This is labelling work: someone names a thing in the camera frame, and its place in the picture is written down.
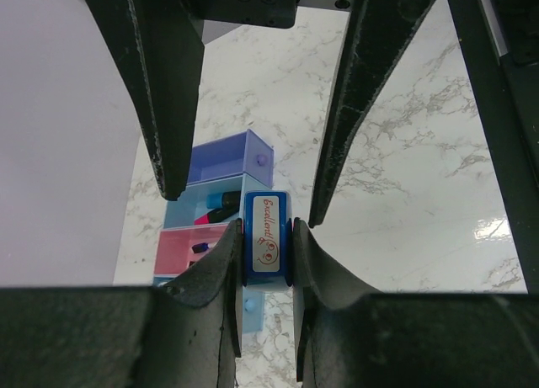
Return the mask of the light blue left bin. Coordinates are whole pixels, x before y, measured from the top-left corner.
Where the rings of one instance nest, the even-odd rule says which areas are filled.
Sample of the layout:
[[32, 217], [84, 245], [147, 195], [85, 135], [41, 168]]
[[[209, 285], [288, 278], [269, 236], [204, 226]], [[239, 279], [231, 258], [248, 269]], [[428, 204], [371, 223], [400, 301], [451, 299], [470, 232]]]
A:
[[[166, 290], [170, 295], [178, 297], [182, 304], [187, 305], [187, 312], [191, 323], [207, 328], [205, 315], [211, 316], [212, 309], [207, 304], [211, 298], [219, 294], [219, 289], [226, 283], [226, 275], [194, 271], [185, 272], [173, 278], [171, 275], [154, 275], [152, 285]], [[264, 324], [264, 293], [236, 290], [237, 285], [232, 284], [232, 314], [241, 318], [242, 334], [260, 332]]]

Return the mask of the pink bin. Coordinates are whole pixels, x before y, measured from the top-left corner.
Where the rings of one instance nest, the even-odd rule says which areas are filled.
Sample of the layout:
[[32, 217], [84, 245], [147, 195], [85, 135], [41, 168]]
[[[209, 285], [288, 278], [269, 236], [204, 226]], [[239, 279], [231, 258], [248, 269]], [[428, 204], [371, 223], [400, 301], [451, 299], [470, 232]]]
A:
[[193, 226], [160, 232], [153, 275], [177, 276], [205, 254], [193, 254], [191, 247], [202, 242], [218, 242], [227, 225]]

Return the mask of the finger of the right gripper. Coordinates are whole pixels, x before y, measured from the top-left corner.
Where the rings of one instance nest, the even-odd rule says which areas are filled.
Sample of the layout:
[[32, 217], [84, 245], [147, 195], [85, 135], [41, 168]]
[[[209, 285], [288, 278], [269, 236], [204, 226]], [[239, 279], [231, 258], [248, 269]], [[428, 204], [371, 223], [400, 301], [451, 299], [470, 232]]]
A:
[[160, 194], [185, 190], [204, 56], [190, 0], [84, 0], [136, 110]]
[[310, 227], [323, 223], [361, 124], [435, 1], [352, 1], [312, 187]]

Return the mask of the pink black highlighter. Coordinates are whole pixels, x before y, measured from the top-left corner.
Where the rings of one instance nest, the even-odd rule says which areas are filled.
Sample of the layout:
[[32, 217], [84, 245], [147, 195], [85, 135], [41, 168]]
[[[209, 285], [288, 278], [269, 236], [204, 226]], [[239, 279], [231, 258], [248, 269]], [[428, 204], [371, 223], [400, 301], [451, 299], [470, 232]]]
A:
[[206, 224], [221, 223], [221, 222], [224, 222], [226, 219], [230, 218], [231, 216], [237, 214], [238, 211], [239, 211], [239, 208], [214, 209], [204, 214], [203, 216], [197, 218], [194, 221], [194, 225], [202, 226]]

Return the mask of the white blue pen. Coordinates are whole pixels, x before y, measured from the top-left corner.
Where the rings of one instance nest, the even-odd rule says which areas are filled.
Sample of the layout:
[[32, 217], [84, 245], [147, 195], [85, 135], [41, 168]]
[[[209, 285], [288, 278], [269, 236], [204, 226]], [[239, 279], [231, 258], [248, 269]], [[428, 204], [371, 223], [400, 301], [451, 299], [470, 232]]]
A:
[[206, 254], [216, 246], [216, 242], [202, 242], [191, 247], [193, 254]]

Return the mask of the purple blue bin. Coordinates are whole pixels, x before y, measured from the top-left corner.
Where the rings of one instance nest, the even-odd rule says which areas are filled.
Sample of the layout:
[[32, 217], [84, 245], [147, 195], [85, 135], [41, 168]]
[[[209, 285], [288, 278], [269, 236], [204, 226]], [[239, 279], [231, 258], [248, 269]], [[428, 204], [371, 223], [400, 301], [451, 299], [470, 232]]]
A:
[[187, 184], [248, 174], [264, 186], [273, 186], [275, 152], [252, 130], [194, 146]]

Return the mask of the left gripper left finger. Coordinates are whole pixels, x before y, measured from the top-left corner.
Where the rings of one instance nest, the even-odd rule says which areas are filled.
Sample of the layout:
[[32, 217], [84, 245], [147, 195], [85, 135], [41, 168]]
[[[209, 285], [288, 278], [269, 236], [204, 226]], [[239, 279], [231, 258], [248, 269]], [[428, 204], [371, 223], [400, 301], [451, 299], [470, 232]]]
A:
[[242, 228], [161, 287], [3, 289], [2, 386], [234, 386]]

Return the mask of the light blue middle bin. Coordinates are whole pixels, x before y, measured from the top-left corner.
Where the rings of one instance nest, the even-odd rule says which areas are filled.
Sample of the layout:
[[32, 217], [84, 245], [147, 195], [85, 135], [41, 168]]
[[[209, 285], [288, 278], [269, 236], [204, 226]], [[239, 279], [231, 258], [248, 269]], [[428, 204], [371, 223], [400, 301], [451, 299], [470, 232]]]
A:
[[211, 211], [206, 206], [208, 195], [238, 190], [245, 194], [250, 191], [268, 190], [268, 188], [246, 173], [230, 178], [191, 184], [177, 201], [167, 202], [163, 229], [194, 226], [196, 219]]

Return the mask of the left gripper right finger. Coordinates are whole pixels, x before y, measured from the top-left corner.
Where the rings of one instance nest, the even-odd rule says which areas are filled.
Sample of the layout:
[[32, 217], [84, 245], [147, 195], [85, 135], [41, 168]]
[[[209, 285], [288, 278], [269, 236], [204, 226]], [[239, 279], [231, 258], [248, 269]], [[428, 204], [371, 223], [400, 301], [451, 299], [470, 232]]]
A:
[[291, 246], [302, 386], [537, 386], [535, 295], [381, 292], [327, 254], [301, 219]]

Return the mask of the light blue bin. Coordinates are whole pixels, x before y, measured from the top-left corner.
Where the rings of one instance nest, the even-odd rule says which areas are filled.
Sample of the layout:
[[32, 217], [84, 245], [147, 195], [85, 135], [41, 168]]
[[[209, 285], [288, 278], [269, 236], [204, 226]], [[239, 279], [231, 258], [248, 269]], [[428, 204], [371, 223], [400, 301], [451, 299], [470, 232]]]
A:
[[163, 229], [194, 226], [196, 219], [211, 211], [206, 206], [208, 195], [238, 190], [245, 194], [250, 191], [268, 190], [268, 188], [246, 173], [230, 178], [191, 184], [177, 201], [167, 202]]
[[[187, 305], [187, 312], [191, 323], [207, 328], [205, 315], [211, 316], [212, 309], [207, 304], [211, 298], [219, 294], [219, 289], [226, 283], [226, 275], [194, 271], [185, 272], [173, 278], [171, 275], [154, 275], [152, 285], [166, 290], [170, 295], [178, 297], [182, 304]], [[260, 332], [264, 324], [264, 293], [236, 290], [237, 285], [232, 284], [232, 314], [241, 318], [242, 334]]]

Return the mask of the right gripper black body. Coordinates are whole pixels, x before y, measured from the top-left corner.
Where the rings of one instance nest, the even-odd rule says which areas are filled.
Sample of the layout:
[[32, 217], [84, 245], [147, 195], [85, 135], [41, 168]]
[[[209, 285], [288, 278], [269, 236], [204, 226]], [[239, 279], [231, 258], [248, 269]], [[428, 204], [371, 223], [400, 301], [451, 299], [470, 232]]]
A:
[[182, 0], [198, 19], [289, 29], [299, 7], [348, 11], [352, 0]]

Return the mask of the blue white eraser block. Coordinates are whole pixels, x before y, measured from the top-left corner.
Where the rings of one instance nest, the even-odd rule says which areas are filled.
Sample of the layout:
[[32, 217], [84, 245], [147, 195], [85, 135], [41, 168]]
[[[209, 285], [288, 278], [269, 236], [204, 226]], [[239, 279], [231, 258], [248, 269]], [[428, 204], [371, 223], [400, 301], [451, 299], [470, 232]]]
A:
[[245, 194], [243, 284], [251, 290], [287, 290], [292, 282], [291, 197], [286, 191]]

